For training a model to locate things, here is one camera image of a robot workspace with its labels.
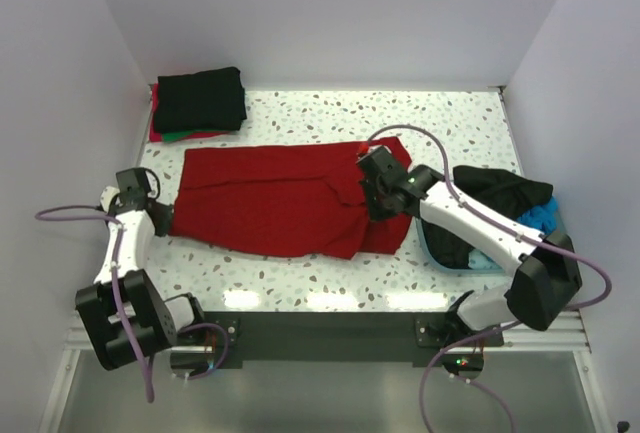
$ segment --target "light blue cloth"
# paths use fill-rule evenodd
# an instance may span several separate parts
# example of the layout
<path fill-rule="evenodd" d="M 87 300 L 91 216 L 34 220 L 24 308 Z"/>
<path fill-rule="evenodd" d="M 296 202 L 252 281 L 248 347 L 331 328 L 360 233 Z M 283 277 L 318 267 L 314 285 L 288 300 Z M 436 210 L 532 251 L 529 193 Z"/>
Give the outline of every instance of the light blue cloth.
<path fill-rule="evenodd" d="M 558 203 L 554 197 L 546 205 L 534 206 L 516 221 L 524 226 L 530 226 L 542 231 L 545 235 L 553 232 L 557 227 L 553 214 L 558 211 Z M 469 253 L 469 268 L 472 270 L 500 270 L 501 268 L 480 250 Z"/>

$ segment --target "white wall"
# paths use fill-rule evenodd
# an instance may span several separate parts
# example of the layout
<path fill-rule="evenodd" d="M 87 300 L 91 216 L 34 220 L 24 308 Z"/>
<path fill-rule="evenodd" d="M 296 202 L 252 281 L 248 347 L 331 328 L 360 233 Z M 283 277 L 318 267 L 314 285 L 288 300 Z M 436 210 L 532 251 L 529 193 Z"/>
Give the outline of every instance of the white wall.
<path fill-rule="evenodd" d="M 585 310 L 616 420 L 640 426 L 640 0 L 558 0 L 506 90 L 528 175 L 556 186 L 579 251 L 611 272 Z M 585 296 L 601 291 L 584 268 Z"/>
<path fill-rule="evenodd" d="M 148 81 L 237 65 L 253 87 L 503 85 L 555 0 L 107 0 Z"/>
<path fill-rule="evenodd" d="M 0 0 L 0 431 L 37 429 L 75 290 L 104 225 L 33 214 L 97 204 L 129 166 L 147 88 L 104 0 Z"/>

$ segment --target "terrazzo table surface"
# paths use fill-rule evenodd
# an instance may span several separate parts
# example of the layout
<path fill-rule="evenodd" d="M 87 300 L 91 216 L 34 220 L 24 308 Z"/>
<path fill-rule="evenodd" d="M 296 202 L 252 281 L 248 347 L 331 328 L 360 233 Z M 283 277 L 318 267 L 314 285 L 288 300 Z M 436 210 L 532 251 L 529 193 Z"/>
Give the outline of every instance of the terrazzo table surface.
<path fill-rule="evenodd" d="M 160 201 L 178 193 L 189 148 L 301 145 L 366 139 L 394 123 L 411 123 L 442 140 L 459 164 L 520 173 L 495 92 L 247 91 L 242 130 L 206 140 L 145 145 L 141 165 L 158 173 Z M 435 146 L 418 133 L 397 136 L 414 164 L 442 170 Z M 274 258 L 229 251 L 177 237 L 154 238 L 147 272 L 163 297 L 191 292 L 205 310 L 437 311 L 461 293 L 508 281 L 502 274 L 440 273 L 420 249 L 415 226 L 395 255 L 359 253 Z"/>

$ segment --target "folded clothes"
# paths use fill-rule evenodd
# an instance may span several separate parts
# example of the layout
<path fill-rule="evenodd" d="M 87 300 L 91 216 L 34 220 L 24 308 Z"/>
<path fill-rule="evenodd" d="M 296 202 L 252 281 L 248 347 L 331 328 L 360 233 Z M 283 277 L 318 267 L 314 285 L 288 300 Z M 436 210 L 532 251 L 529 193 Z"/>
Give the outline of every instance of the folded clothes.
<path fill-rule="evenodd" d="M 397 138 L 374 144 L 405 167 L 411 163 Z M 268 256 L 393 254 L 411 219 L 369 220 L 356 165 L 360 146 L 187 150 L 170 234 Z"/>
<path fill-rule="evenodd" d="M 546 205 L 534 206 L 516 221 L 542 231 L 545 235 L 553 233 L 558 227 L 554 213 L 558 211 L 558 203 L 554 197 Z M 469 253 L 469 268 L 472 270 L 499 270 L 498 264 L 478 249 Z"/>
<path fill-rule="evenodd" d="M 507 170 L 456 166 L 455 185 L 470 197 L 512 220 L 551 200 L 553 186 Z M 444 228 L 423 222 L 429 252 L 443 266 L 467 269 L 473 247 Z"/>
<path fill-rule="evenodd" d="M 237 131 L 246 118 L 244 88 L 237 68 L 158 77 L 153 128 L 160 134 Z"/>
<path fill-rule="evenodd" d="M 224 135 L 226 131 L 181 131 L 178 133 L 166 133 L 161 135 L 153 129 L 153 116 L 158 107 L 158 84 L 151 87 L 151 125 L 149 127 L 150 143 L 171 143 L 178 140 L 192 140 L 198 138 L 211 138 L 213 136 Z"/>

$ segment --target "red garment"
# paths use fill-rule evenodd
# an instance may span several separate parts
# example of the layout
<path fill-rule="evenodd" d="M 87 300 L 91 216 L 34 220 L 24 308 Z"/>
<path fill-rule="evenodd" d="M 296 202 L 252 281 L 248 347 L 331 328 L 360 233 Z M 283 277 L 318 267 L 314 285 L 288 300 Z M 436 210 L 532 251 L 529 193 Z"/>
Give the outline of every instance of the red garment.
<path fill-rule="evenodd" d="M 156 113 L 156 108 L 158 107 L 158 84 L 156 83 L 151 87 L 151 124 L 149 125 L 149 142 L 150 143 L 160 143 L 162 141 L 162 135 L 157 133 L 153 129 L 153 115 Z M 211 138 L 218 135 L 224 135 L 224 132 L 208 132 L 208 131 L 198 131 L 196 133 L 191 133 L 189 136 L 185 136 L 183 140 L 192 140 L 197 138 Z"/>
<path fill-rule="evenodd" d="M 375 141 L 405 166 L 397 138 Z M 268 256 L 393 254 L 410 218 L 369 220 L 359 142 L 185 151 L 171 235 Z"/>

